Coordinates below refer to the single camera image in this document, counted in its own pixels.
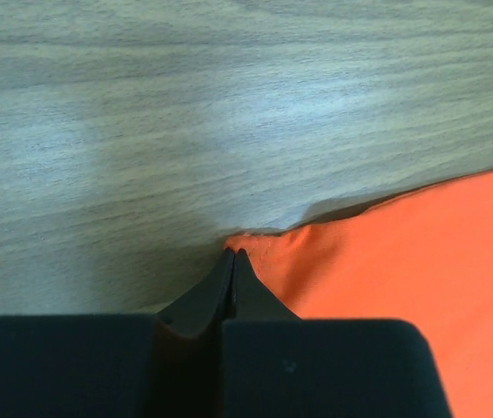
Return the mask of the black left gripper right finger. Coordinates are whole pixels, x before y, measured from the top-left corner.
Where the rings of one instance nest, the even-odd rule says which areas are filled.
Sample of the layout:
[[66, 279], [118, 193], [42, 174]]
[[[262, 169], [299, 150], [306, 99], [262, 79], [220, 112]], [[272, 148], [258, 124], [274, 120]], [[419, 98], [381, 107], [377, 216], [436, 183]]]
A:
[[244, 249], [234, 257], [232, 312], [236, 320], [300, 320], [258, 279]]

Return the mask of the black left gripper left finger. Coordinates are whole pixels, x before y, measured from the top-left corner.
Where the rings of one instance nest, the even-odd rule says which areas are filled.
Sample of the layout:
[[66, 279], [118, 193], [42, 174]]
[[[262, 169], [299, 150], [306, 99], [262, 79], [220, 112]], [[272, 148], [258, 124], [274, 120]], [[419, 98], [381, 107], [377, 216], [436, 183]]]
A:
[[156, 314], [160, 333], [177, 346], [204, 346], [213, 341], [231, 302], [234, 252], [225, 250], [199, 283]]

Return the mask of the orange t shirt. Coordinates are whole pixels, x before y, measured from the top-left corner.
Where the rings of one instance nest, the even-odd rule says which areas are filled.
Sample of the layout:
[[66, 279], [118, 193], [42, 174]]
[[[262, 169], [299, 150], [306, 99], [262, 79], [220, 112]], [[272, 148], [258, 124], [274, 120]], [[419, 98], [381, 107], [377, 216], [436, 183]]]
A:
[[226, 241], [304, 319], [395, 318], [427, 338], [457, 417], [493, 417], [493, 171], [342, 220]]

